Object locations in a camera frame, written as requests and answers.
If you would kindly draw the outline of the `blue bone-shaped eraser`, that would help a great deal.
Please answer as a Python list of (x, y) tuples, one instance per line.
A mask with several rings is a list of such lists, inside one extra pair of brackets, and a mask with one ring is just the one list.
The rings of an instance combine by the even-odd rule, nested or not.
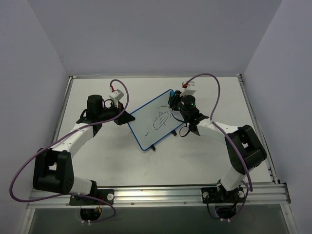
[(170, 92), (168, 104), (171, 109), (173, 109), (176, 106), (177, 97), (174, 96), (175, 91)]

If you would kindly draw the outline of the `blue framed whiteboard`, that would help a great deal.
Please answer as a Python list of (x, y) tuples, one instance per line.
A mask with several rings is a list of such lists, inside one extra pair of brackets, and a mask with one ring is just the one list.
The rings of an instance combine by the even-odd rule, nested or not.
[(173, 111), (168, 104), (169, 89), (131, 112), (136, 119), (128, 126), (141, 150), (151, 149), (163, 138), (179, 128), (183, 122), (179, 111)]

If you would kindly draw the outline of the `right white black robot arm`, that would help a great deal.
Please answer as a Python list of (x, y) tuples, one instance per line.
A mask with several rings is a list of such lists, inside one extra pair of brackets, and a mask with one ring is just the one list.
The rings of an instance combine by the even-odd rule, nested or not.
[(267, 153), (250, 125), (242, 127), (216, 122), (202, 114), (195, 105), (192, 95), (181, 96), (181, 91), (171, 91), (169, 107), (181, 114), (188, 132), (210, 137), (225, 144), (230, 160), (230, 168), (218, 183), (217, 197), (228, 201), (242, 184), (252, 192), (250, 172), (267, 159)]

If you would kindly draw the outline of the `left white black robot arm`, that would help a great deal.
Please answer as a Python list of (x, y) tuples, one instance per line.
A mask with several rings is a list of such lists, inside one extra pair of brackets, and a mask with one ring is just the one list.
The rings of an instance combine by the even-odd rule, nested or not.
[(121, 102), (109, 107), (101, 95), (91, 95), (68, 137), (40, 153), (35, 159), (33, 188), (57, 194), (81, 194), (86, 204), (98, 200), (95, 181), (74, 175), (72, 159), (83, 145), (96, 136), (103, 123), (113, 120), (117, 125), (127, 124), (135, 117), (126, 112)]

